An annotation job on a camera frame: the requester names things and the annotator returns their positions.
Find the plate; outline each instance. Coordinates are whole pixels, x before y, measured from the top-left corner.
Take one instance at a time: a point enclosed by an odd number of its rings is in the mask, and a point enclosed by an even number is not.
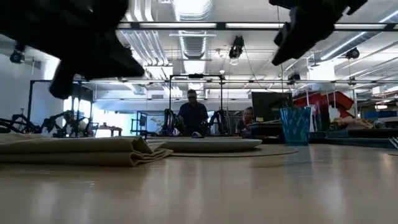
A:
[[[258,139],[233,138],[163,138],[148,139],[148,143],[165,142],[166,149],[175,152],[233,152],[247,151],[261,144]]]

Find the beige cloth napkin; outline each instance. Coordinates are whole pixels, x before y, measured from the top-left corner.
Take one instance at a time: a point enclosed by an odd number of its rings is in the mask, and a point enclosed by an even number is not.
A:
[[[39,134],[0,134],[0,162],[134,167],[173,153],[162,143],[131,138],[49,138]]]

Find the blue plastic cup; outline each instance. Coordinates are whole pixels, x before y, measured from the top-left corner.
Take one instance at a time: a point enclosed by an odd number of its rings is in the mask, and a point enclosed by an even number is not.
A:
[[[281,108],[280,117],[287,144],[308,144],[311,107]]]

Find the seated person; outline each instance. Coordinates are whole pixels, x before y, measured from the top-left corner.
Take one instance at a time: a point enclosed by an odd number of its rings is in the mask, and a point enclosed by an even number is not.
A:
[[[188,103],[180,107],[178,117],[183,124],[183,135],[190,136],[194,131],[201,135],[207,134],[208,127],[203,125],[207,123],[207,109],[197,101],[195,90],[188,90]]]
[[[253,107],[250,106],[243,111],[243,119],[240,119],[236,123],[235,133],[240,135],[242,131],[247,130],[249,124],[252,123],[252,118],[253,118]]]

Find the man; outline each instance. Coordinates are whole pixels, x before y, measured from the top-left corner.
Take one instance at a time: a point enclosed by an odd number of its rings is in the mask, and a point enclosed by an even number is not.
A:
[[[207,109],[205,105],[197,101],[195,90],[188,90],[188,103],[180,107],[178,117],[183,123],[184,135],[191,135],[194,131],[206,134],[208,128],[203,127],[202,124],[207,123]]]

